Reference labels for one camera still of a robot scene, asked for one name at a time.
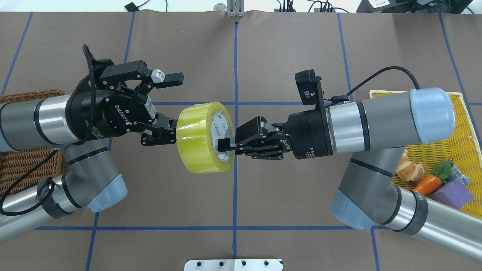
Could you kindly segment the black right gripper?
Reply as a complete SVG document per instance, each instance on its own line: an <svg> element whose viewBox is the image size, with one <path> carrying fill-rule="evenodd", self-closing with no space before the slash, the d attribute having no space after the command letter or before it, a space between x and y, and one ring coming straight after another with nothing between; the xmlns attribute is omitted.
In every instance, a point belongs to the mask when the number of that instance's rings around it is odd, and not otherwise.
<svg viewBox="0 0 482 271"><path fill-rule="evenodd" d="M275 132L284 134L278 143L267 140ZM236 129L235 143L232 138L217 141L217 154L265 154L265 160L281 160L282 153L290 151L299 160L334 154L325 109L292 113L286 122L272 125L256 116Z"/></svg>

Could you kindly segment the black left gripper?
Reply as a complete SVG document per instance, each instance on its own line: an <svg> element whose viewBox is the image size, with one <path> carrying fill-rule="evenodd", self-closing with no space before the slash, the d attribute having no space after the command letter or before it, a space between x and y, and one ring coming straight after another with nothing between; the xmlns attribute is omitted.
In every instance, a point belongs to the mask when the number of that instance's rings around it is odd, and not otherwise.
<svg viewBox="0 0 482 271"><path fill-rule="evenodd" d="M176 143L177 119L157 113L148 94L152 88L181 86L183 73L165 74L144 61L115 65L112 60L88 60L89 74L67 101L66 119L79 139L141 133L142 146Z"/></svg>

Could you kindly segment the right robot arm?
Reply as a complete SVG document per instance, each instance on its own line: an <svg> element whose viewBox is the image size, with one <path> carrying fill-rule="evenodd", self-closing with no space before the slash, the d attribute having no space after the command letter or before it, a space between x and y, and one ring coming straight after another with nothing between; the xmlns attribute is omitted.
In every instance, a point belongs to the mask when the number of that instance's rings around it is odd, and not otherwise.
<svg viewBox="0 0 482 271"><path fill-rule="evenodd" d="M331 212L339 221L367 231L385 225L481 261L481 220L392 184L406 146L445 140L455 128L451 100L440 88L293 113L268 125L258 116L234 135L215 140L219 152L280 160L350 153Z"/></svg>

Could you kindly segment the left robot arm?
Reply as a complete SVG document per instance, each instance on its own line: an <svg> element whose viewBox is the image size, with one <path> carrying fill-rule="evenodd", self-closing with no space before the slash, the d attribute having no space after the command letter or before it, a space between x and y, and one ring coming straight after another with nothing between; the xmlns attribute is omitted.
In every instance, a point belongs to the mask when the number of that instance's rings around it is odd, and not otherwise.
<svg viewBox="0 0 482 271"><path fill-rule="evenodd" d="M176 120L149 93L183 84L146 62L115 65L87 57L88 75L69 95L1 104L1 151L52 153L1 196L1 242L89 207L99 212L128 194L105 139L140 133L142 146L174 144Z"/></svg>

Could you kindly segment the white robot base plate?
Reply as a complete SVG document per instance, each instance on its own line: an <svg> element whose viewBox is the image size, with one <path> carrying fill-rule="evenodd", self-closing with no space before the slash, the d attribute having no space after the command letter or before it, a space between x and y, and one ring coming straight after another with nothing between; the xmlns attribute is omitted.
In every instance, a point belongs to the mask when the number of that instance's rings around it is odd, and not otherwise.
<svg viewBox="0 0 482 271"><path fill-rule="evenodd" d="M186 262L184 271L282 271L278 259L194 259Z"/></svg>

